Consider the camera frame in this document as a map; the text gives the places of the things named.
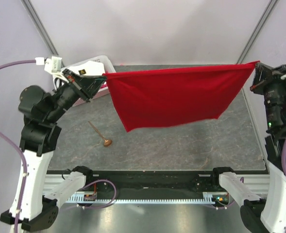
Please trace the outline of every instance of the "speckled gray surface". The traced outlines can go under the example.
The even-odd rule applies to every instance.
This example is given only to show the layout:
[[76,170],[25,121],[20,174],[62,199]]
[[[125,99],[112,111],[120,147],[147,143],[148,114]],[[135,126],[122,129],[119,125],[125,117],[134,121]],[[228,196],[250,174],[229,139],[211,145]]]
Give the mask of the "speckled gray surface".
[[[117,67],[143,70],[168,66]],[[113,144],[90,127],[91,121]],[[62,132],[50,170],[84,165],[94,170],[264,170],[246,104],[239,93],[218,120],[205,120],[163,129],[136,129],[126,133],[110,95],[68,110],[59,120]]]

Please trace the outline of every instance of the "red towel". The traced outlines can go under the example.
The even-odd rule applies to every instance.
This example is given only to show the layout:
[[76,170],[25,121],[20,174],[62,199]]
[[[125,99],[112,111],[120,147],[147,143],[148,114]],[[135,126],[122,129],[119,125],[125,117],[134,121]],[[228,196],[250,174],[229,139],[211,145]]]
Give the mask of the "red towel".
[[115,109],[127,132],[217,119],[257,62],[106,73]]

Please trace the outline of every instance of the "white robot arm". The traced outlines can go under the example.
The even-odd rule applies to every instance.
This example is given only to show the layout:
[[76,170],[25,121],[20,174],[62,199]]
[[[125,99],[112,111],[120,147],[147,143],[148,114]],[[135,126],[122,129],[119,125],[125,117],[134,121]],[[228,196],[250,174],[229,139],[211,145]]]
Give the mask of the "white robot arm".
[[250,90],[265,97],[266,151],[270,172],[267,200],[254,195],[233,171],[214,170],[216,183],[240,206],[244,225],[252,233],[286,233],[286,65],[257,63]]
[[[106,77],[86,76],[64,69],[61,58],[52,57],[37,63],[45,64],[45,70],[62,79],[65,84],[52,95],[39,86],[29,86],[20,95],[19,111],[24,114],[24,127],[19,147],[24,152],[27,174],[21,167],[17,192],[11,208],[3,212],[0,220],[14,224],[18,214],[21,229],[36,232],[49,228],[55,221],[59,208],[77,190],[83,188],[92,177],[92,170],[84,166],[75,167],[69,177],[44,197],[43,186],[48,165],[56,148],[61,128],[57,120],[79,99],[89,101],[98,92]],[[21,208],[18,200],[22,180],[26,176]]]

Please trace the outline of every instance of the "white wall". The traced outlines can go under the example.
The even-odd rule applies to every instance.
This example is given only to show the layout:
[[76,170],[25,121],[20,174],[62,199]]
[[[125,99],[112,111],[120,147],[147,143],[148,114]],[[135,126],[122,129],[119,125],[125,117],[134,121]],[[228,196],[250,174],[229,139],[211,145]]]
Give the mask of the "white wall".
[[[286,0],[277,3],[244,62],[255,60],[260,60],[272,67],[286,64]],[[264,98],[250,92],[249,88],[252,85],[252,81],[253,75],[246,82],[244,90],[262,139],[261,144],[264,146],[264,137],[267,135]]]
[[[19,0],[0,0],[0,65],[16,60],[48,56],[33,22]],[[0,131],[19,144],[22,114],[18,98],[23,88],[38,84],[52,89],[51,78],[36,65],[20,65],[0,71]],[[20,159],[16,151],[0,139],[0,214],[10,208],[17,188]],[[0,222],[0,232],[8,232]]]
[[31,0],[70,65],[235,63],[269,0]]

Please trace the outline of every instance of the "gray work surface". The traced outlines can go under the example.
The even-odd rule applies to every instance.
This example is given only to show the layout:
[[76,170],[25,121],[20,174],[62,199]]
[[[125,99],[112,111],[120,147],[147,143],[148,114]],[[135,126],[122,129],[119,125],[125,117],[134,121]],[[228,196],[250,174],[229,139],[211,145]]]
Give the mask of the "gray work surface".
[[[177,66],[124,66],[116,71],[168,67]],[[88,121],[113,140],[110,147],[102,145]],[[62,132],[49,170],[81,165],[93,170],[265,169],[241,92],[218,120],[126,133],[110,95],[106,95],[72,107],[58,124]]]
[[192,204],[116,204],[99,210],[62,209],[48,232],[249,233],[236,204],[218,211]]

